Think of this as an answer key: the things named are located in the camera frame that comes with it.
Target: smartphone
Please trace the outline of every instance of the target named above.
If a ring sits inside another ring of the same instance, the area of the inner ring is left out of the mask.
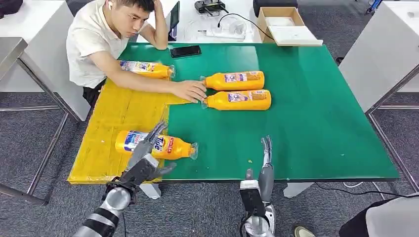
[[[170,54],[171,54],[172,58],[179,58],[179,57],[185,57],[185,56],[190,56],[190,55],[197,55],[197,54],[201,54],[201,48],[198,45],[188,46],[188,47],[172,48],[170,50]]]

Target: green table mat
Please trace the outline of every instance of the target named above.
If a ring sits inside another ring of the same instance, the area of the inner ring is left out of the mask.
[[[168,50],[129,43],[120,58],[173,64],[174,81],[261,70],[272,106],[267,111],[171,106],[168,134],[198,142],[200,147],[197,160],[175,161],[177,168],[164,180],[241,180],[248,168],[257,176],[263,162],[260,139],[265,135],[272,139],[277,180],[398,177],[325,46],[215,43],[200,47],[202,55],[172,59]]]

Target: white shirt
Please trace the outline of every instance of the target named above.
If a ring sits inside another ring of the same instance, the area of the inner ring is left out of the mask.
[[[372,207],[365,219],[370,237],[419,236],[419,197],[400,197]]]
[[[109,27],[103,14],[104,4],[105,0],[87,3],[77,12],[68,30],[66,47],[70,81],[80,86],[95,88],[106,77],[89,55],[108,51],[117,59],[128,43],[128,38],[118,38]]]

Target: plastic bottle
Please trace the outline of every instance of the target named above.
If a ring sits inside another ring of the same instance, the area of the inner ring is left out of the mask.
[[[271,106],[271,93],[268,90],[221,91],[208,96],[202,106],[218,110],[267,110]]]
[[[150,78],[173,78],[175,76],[174,65],[165,66],[161,63],[147,63],[137,61],[120,61],[120,66],[125,71],[141,74]]]
[[[261,71],[216,73],[210,77],[201,76],[201,80],[214,90],[259,90],[265,84],[265,75]]]
[[[122,153],[132,153],[137,144],[144,140],[148,133],[138,131],[121,131],[115,141],[115,149]],[[154,144],[151,155],[157,159],[179,159],[198,157],[198,143],[189,144],[180,138],[160,135]]]

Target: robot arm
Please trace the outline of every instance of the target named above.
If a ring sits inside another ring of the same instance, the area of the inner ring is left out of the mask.
[[[139,185],[171,172],[175,163],[158,168],[159,162],[151,156],[157,137],[167,127],[164,122],[154,129],[134,149],[121,177],[115,177],[106,185],[103,203],[83,221],[73,237],[111,237],[118,226],[123,211],[136,203]]]
[[[253,171],[248,169],[246,179],[240,182],[240,195],[245,206],[246,216],[240,224],[245,227],[248,237],[274,237],[276,213],[271,204],[274,184],[272,160],[272,142],[269,136],[261,139],[263,144],[263,165],[258,180],[253,179]]]

